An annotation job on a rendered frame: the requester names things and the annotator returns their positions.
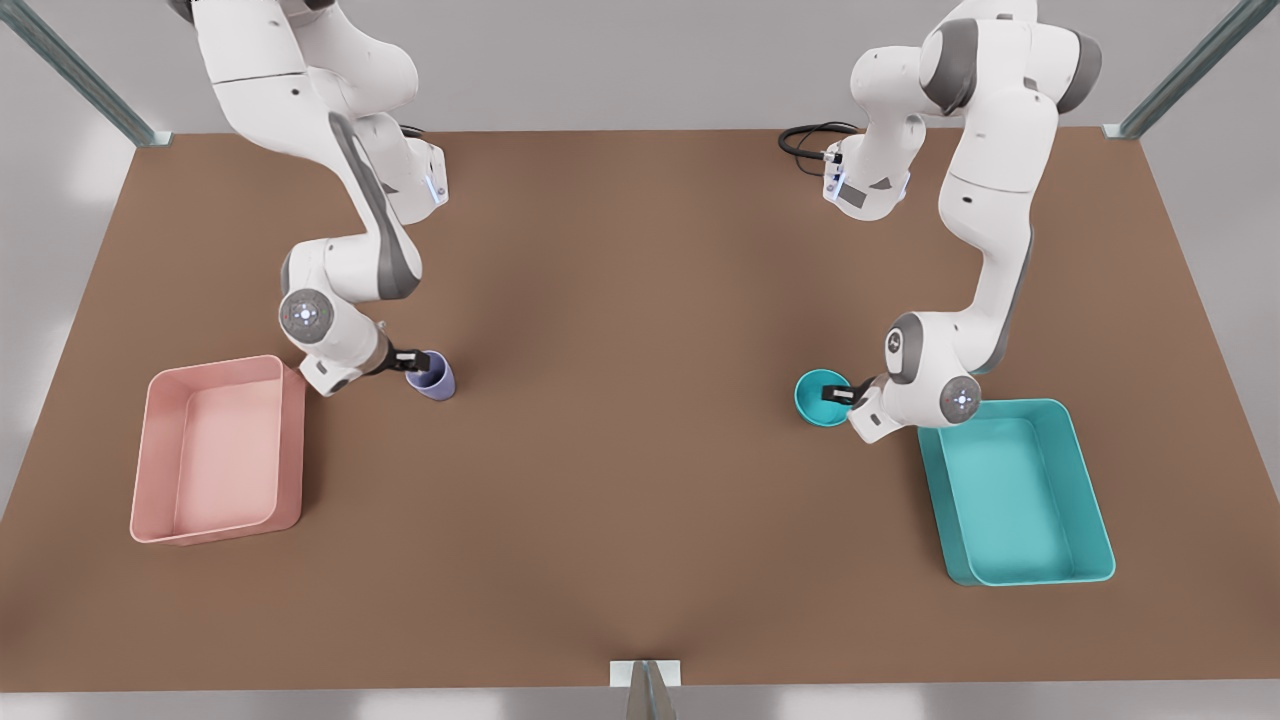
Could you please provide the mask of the teal bowl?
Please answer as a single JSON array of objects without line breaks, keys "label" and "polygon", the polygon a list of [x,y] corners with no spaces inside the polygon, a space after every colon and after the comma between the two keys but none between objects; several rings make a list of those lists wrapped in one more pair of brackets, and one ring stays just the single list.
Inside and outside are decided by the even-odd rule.
[{"label": "teal bowl", "polygon": [[814,427],[838,427],[847,420],[851,405],[826,402],[823,386],[851,386],[846,378],[829,369],[813,369],[803,374],[794,388],[794,402],[800,416]]}]

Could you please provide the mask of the purple cup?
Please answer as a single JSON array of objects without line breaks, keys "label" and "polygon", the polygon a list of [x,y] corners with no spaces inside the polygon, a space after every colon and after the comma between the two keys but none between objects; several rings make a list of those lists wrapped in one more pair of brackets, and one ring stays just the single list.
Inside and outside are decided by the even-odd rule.
[{"label": "purple cup", "polygon": [[435,401],[447,401],[456,392],[452,366],[435,351],[416,351],[404,369],[404,378],[417,392]]}]

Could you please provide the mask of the teal box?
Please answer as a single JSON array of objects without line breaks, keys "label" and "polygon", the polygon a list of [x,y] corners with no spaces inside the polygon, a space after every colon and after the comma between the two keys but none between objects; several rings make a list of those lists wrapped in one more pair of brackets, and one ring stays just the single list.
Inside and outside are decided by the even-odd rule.
[{"label": "teal box", "polygon": [[1068,409],[984,401],[957,427],[916,432],[946,573],[960,585],[1106,582],[1116,571]]}]

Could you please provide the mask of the pink box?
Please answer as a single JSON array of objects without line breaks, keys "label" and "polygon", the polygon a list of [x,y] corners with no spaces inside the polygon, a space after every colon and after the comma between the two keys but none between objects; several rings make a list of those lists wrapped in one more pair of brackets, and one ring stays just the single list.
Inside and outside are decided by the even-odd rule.
[{"label": "pink box", "polygon": [[186,546],[293,527],[303,500],[306,389],[273,355],[157,373],[143,411],[131,537]]}]

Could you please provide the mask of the silver frame post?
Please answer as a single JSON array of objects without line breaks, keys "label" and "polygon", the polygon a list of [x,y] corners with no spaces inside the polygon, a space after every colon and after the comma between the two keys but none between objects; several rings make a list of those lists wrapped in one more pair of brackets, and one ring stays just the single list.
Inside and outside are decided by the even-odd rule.
[{"label": "silver frame post", "polygon": [[609,687],[625,687],[625,720],[678,720],[669,694],[682,685],[678,660],[613,660]]},{"label": "silver frame post", "polygon": [[154,129],[26,0],[0,0],[0,22],[136,147],[172,143],[173,133]]},{"label": "silver frame post", "polygon": [[1142,138],[1279,6],[1280,0],[1239,0],[1123,120],[1101,126],[1103,136]]}]

